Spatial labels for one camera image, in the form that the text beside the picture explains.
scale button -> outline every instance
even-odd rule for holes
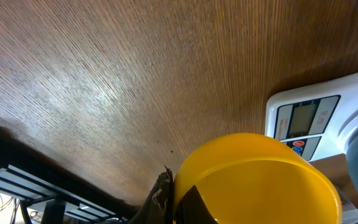
[[[304,141],[295,141],[292,143],[294,146],[303,146],[305,144]]]
[[[293,147],[292,150],[294,150],[295,152],[301,152],[303,149],[302,147]]]

yellow plastic container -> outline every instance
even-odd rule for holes
[[[218,223],[342,220],[332,183],[288,146],[259,134],[230,134],[207,142],[184,161],[174,184],[174,212],[196,185]]]

wooden surface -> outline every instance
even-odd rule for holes
[[[131,205],[283,90],[358,72],[358,1],[0,1],[0,125]]]

blue button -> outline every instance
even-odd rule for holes
[[[303,149],[302,147],[293,147],[292,150],[294,150],[295,152],[301,152]]]

digital kitchen scale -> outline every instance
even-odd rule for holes
[[[265,135],[307,161],[346,153],[358,132],[358,73],[273,95]]]

